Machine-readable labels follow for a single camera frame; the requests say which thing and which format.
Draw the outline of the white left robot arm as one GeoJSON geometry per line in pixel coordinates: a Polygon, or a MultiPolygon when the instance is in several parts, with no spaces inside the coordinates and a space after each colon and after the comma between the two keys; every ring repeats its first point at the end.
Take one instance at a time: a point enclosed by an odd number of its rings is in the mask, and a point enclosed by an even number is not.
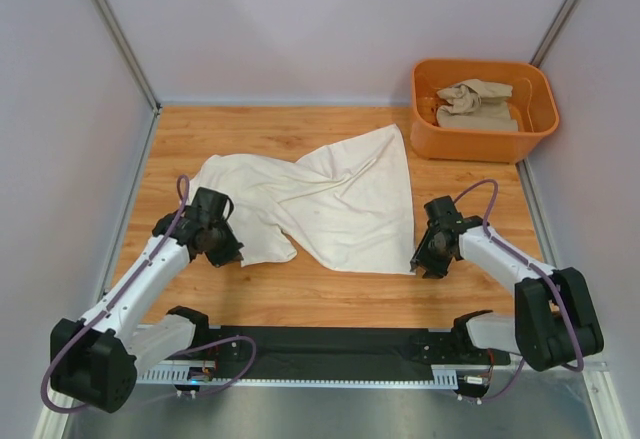
{"type": "Polygon", "coordinates": [[[43,404],[72,414],[88,406],[113,413],[138,377],[165,359],[199,360],[222,345],[206,314],[183,306],[157,324],[139,324],[166,286],[197,256],[215,267],[241,260],[242,243],[229,224],[231,198],[189,181],[177,183],[180,205],[161,218],[143,252],[117,284],[79,319],[61,319],[50,334],[50,363],[40,386],[43,404]]]}

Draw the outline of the white t shirt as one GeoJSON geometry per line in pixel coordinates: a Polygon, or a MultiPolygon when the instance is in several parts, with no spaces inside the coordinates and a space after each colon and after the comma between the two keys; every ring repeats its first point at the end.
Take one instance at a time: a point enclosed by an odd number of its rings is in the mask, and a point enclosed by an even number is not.
{"type": "Polygon", "coordinates": [[[396,125],[322,146],[295,162],[214,155],[191,190],[230,197],[242,266],[286,263],[303,248],[340,272],[408,275],[414,209],[407,154],[396,125]]]}

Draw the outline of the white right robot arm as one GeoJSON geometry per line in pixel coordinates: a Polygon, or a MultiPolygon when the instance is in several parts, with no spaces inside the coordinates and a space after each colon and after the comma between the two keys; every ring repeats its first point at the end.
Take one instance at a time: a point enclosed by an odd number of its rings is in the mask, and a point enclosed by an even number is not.
{"type": "Polygon", "coordinates": [[[442,279],[454,261],[479,267],[512,294],[511,316],[491,310],[457,318],[452,354],[470,363],[486,349],[516,354],[536,371],[581,365],[604,349],[604,337],[583,274],[534,259],[479,216],[463,216],[449,196],[424,206],[427,229],[410,261],[424,277],[442,279]]]}

